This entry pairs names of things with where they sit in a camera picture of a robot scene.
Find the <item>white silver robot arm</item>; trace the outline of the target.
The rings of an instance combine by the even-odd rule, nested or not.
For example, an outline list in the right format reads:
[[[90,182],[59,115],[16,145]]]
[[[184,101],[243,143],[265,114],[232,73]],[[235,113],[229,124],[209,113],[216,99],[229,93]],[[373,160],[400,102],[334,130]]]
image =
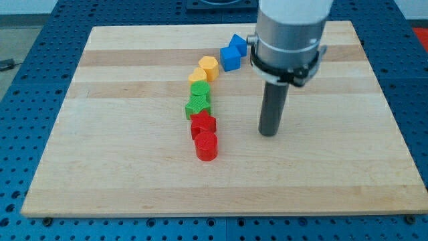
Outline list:
[[[247,36],[257,75],[274,86],[310,81],[327,50],[320,42],[331,7],[332,0],[260,0]]]

